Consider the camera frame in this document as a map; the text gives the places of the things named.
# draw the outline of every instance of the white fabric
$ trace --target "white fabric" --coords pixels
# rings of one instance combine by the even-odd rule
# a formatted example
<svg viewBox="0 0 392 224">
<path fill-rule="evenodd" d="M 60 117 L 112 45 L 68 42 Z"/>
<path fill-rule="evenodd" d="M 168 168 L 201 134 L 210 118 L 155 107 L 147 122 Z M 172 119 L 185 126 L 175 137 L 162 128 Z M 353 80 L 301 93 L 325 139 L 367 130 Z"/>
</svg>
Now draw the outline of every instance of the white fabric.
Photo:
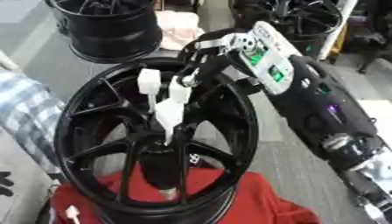
<svg viewBox="0 0 392 224">
<path fill-rule="evenodd" d="M 199 16 L 192 12 L 157 11 L 157 21 L 164 34 L 161 47 L 167 50 L 179 51 L 204 33 Z"/>
</svg>

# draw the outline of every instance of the checkered fabric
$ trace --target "checkered fabric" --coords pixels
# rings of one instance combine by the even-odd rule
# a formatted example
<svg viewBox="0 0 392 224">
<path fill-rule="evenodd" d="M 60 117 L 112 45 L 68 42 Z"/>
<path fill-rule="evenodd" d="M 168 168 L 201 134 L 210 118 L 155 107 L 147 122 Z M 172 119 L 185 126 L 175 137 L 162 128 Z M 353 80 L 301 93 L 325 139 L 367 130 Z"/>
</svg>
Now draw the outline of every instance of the checkered fabric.
<svg viewBox="0 0 392 224">
<path fill-rule="evenodd" d="M 48 173 L 60 172 L 53 137 L 63 106 L 45 85 L 0 67 L 0 125 Z"/>
</svg>

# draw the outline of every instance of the white bracket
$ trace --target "white bracket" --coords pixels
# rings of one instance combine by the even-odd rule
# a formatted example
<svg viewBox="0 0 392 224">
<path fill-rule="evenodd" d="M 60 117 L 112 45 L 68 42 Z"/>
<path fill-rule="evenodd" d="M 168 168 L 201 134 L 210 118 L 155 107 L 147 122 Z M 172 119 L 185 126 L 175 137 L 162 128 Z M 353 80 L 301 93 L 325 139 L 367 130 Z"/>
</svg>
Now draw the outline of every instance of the white bracket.
<svg viewBox="0 0 392 224">
<path fill-rule="evenodd" d="M 184 107 L 191 97 L 192 88 L 183 87 L 177 82 L 178 76 L 173 76 L 169 86 L 169 98 L 157 104 L 155 117 L 164 127 L 165 144 L 172 141 L 174 128 L 184 119 Z"/>
<path fill-rule="evenodd" d="M 157 99 L 156 96 L 161 87 L 161 73 L 159 70 L 144 68 L 137 78 L 137 85 L 139 86 L 139 93 L 147 95 L 149 101 L 149 112 L 155 110 Z"/>
</svg>

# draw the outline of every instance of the white plastic part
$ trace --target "white plastic part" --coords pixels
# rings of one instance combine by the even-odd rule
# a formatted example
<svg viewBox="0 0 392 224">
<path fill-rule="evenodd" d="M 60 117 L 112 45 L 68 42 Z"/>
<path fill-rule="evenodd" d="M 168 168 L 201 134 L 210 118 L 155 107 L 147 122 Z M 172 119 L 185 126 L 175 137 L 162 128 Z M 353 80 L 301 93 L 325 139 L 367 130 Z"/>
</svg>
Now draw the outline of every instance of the white plastic part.
<svg viewBox="0 0 392 224">
<path fill-rule="evenodd" d="M 181 124 L 184 118 L 184 104 L 179 103 L 172 98 L 168 98 L 157 104 L 155 117 L 164 127 L 166 141 L 168 145 L 172 141 L 174 127 Z"/>
<path fill-rule="evenodd" d="M 280 95 L 285 92 L 291 86 L 294 77 L 294 67 L 289 57 L 293 54 L 301 55 L 301 53 L 279 31 L 266 22 L 255 23 L 247 35 L 253 38 L 243 37 L 242 42 L 248 45 L 247 49 L 253 49 L 255 43 L 250 40 L 257 39 L 256 49 L 262 52 L 262 56 L 256 63 L 252 62 L 251 58 L 254 53 L 249 54 L 250 51 L 244 51 L 243 45 L 240 58 L 270 94 Z M 281 79 L 274 80 L 271 71 L 279 72 Z"/>
<path fill-rule="evenodd" d="M 161 73 L 159 70 L 144 68 L 137 78 L 139 93 L 147 95 L 149 100 L 150 112 L 155 110 L 156 96 L 161 87 Z"/>
<path fill-rule="evenodd" d="M 177 82 L 178 76 L 174 76 L 171 79 L 171 83 L 169 86 L 169 95 L 174 101 L 186 104 L 189 102 L 189 98 L 191 97 L 192 88 L 191 87 L 183 87 Z"/>
<path fill-rule="evenodd" d="M 73 220 L 73 223 L 75 224 L 81 224 L 78 218 L 79 214 L 80 214 L 79 209 L 76 206 L 69 206 L 66 209 L 66 217 L 70 220 Z"/>
</svg>

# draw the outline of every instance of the wheel hub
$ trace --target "wheel hub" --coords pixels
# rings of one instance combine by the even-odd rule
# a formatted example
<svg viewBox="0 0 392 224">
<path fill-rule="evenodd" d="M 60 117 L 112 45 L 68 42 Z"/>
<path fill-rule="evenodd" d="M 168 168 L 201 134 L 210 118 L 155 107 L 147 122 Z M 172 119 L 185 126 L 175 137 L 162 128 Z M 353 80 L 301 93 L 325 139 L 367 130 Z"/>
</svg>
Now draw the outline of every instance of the wheel hub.
<svg viewBox="0 0 392 224">
<path fill-rule="evenodd" d="M 184 122 L 176 127 L 171 144 L 165 145 L 164 130 L 149 114 L 146 96 L 138 93 L 137 76 L 143 67 L 161 71 L 163 85 L 157 99 L 162 101 L 172 76 L 184 65 L 175 59 L 143 59 L 111 68 L 88 82 L 59 120 L 55 148 L 60 167 L 104 220 L 215 223 L 229 208 L 236 183 L 256 152 L 258 127 L 251 102 L 228 77 L 217 75 L 193 90 Z M 223 135 L 229 151 L 194 139 L 204 121 Z M 108 141 L 119 125 L 124 127 L 123 135 Z M 97 159 L 113 154 L 124 155 L 117 191 L 95 176 Z M 196 192 L 189 192 L 189 183 L 198 182 L 189 165 L 192 154 L 215 159 L 223 167 Z M 132 176 L 138 165 L 147 183 L 161 190 L 174 187 L 178 196 L 159 202 L 132 198 Z"/>
</svg>

